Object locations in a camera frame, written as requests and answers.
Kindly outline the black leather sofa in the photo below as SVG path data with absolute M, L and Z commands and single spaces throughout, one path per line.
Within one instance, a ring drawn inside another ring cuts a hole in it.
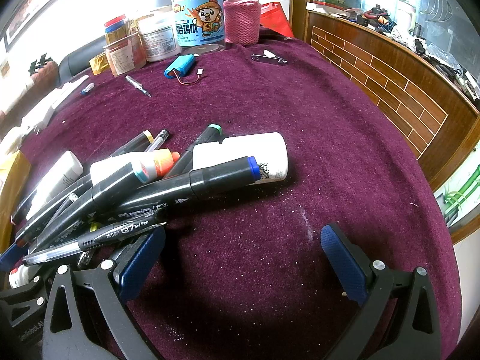
M 105 37 L 99 37 L 66 55 L 58 66 L 56 85 L 58 87 L 63 86 L 72 80 L 73 77 L 89 68 L 89 61 L 93 57 L 100 55 L 105 46 Z

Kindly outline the white plastic bottle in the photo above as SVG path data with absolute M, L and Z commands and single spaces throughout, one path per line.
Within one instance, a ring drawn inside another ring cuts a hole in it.
M 254 157 L 259 165 L 257 184 L 281 181 L 287 177 L 287 144 L 278 132 L 232 136 L 198 144 L 193 148 L 193 170 L 211 167 L 242 157 Z

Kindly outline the nail clipper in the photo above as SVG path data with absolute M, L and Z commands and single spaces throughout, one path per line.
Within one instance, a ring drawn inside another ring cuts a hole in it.
M 271 51 L 265 49 L 262 55 L 252 54 L 250 57 L 253 61 L 259 63 L 269 63 L 274 65 L 286 65 L 288 61 L 278 55 L 275 55 Z

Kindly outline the silver pen on cloth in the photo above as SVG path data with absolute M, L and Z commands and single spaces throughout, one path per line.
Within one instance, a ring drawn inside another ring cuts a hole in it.
M 125 79 L 130 83 L 135 89 L 139 90 L 142 92 L 145 96 L 148 96 L 149 98 L 151 97 L 151 94 L 143 87 L 141 83 L 136 81 L 133 77 L 127 75 Z

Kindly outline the white tube orange cap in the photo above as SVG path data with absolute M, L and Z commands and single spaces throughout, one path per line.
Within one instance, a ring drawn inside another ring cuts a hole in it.
M 178 152 L 171 152 L 169 149 L 121 154 L 93 163 L 90 167 L 90 178 L 93 185 L 97 185 L 121 168 L 127 167 L 128 170 L 134 170 L 145 184 L 165 176 L 179 158 Z

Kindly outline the red box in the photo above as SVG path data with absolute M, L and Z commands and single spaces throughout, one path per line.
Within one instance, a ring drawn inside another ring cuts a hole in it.
M 259 36 L 261 39 L 295 36 L 280 2 L 268 2 L 261 6 Z

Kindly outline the clear jar orange contents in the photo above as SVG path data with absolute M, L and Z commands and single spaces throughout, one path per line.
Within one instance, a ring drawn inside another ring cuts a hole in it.
M 103 47 L 114 77 L 143 68 L 146 53 L 139 33 L 133 33 Z

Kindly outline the black marker blue cap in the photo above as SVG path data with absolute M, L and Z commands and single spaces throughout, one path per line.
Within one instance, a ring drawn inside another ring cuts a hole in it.
M 29 254 L 48 249 L 76 222 L 90 214 L 117 214 L 151 208 L 192 197 L 210 197 L 225 190 L 251 185 L 260 180 L 260 167 L 254 157 L 191 170 L 174 177 L 143 184 L 134 170 L 125 166 L 106 180 L 90 187 L 40 233 Z

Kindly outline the pink knit sleeve flask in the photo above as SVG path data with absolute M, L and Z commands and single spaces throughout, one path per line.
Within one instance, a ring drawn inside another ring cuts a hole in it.
M 242 46 L 254 45 L 260 33 L 259 0 L 226 0 L 224 2 L 226 41 Z

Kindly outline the wooden brick pattern counter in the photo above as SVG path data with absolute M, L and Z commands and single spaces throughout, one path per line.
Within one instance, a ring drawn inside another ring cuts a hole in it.
M 436 190 L 479 141 L 479 110 L 408 48 L 374 30 L 308 11 L 304 39 L 397 127 Z

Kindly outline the blue battery pack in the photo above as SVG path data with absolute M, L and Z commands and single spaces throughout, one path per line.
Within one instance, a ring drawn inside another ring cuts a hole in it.
M 197 71 L 197 76 L 193 81 L 184 81 L 183 77 L 191 71 L 195 63 L 195 55 L 179 55 L 172 61 L 163 72 L 163 75 L 168 79 L 176 79 L 181 86 L 192 86 L 197 84 L 203 78 L 203 69 L 200 67 Z

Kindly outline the black gel pen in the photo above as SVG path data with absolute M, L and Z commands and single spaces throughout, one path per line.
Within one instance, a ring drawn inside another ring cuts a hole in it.
M 23 264 L 29 267 L 69 258 L 83 252 L 96 250 L 105 245 L 122 242 L 131 237 L 159 228 L 161 225 L 162 223 L 153 216 L 146 219 L 130 219 L 113 223 L 95 232 L 89 232 L 88 234 L 79 236 L 73 241 L 29 254 L 23 258 Z

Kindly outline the white plastic jar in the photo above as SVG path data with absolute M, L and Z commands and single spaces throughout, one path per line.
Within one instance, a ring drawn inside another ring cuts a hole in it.
M 156 10 L 138 19 L 137 29 L 147 62 L 158 62 L 180 54 L 172 10 Z

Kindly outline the purple velvet table cloth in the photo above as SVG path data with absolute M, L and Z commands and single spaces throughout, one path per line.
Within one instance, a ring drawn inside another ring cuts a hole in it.
M 424 267 L 439 312 L 440 356 L 456 347 L 461 291 L 456 258 L 431 187 L 405 135 L 308 44 L 261 33 L 252 47 L 202 55 L 202 80 L 134 72 L 141 93 L 104 73 L 73 94 L 22 151 L 35 185 L 70 151 L 106 158 L 137 133 L 167 129 L 183 152 L 210 124 L 223 141 L 198 165 L 252 156 L 274 181 L 182 211 L 129 308 L 166 359 L 321 359 L 358 310 L 320 247 L 337 224 L 371 259 Z

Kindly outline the blue cartoon label jar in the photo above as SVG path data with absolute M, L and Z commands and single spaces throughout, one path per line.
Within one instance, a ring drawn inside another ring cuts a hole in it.
M 173 0 L 178 45 L 184 55 L 225 47 L 223 0 Z

